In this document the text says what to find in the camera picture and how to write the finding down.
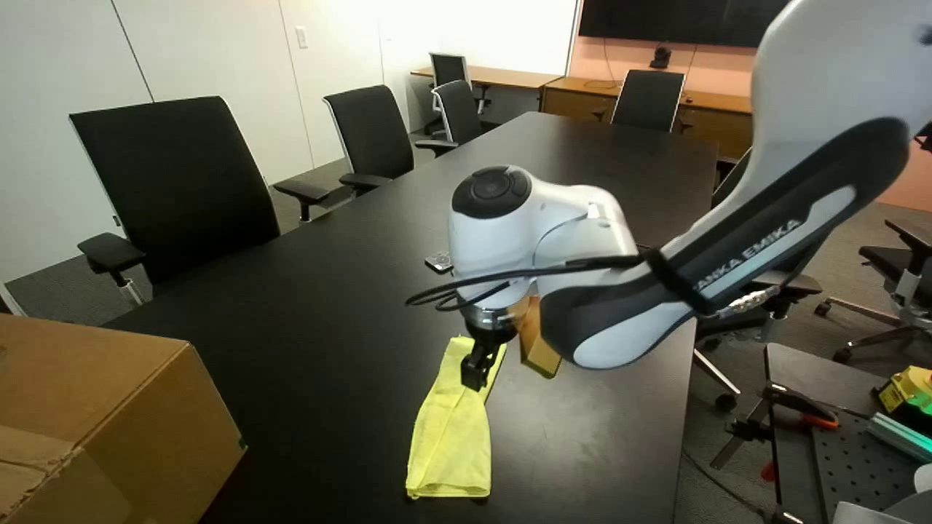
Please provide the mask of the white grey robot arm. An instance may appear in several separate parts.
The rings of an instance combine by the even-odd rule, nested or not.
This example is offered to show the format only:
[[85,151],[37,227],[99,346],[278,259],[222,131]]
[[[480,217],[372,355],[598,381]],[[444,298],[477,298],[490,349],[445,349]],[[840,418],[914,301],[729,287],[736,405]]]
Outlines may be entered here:
[[821,247],[904,176],[932,122],[932,0],[789,0],[757,48],[751,113],[736,183],[659,247],[633,240],[601,188],[522,166],[466,176],[450,227],[455,307],[476,339],[460,381],[486,384],[525,298],[550,349],[611,370]]

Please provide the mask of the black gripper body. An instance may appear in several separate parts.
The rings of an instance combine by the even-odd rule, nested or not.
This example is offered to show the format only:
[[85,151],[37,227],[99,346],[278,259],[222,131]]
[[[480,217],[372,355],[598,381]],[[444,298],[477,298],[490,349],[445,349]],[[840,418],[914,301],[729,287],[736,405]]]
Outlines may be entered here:
[[511,316],[468,317],[466,330],[476,341],[468,352],[473,365],[493,365],[498,355],[498,346],[517,339],[517,323]]

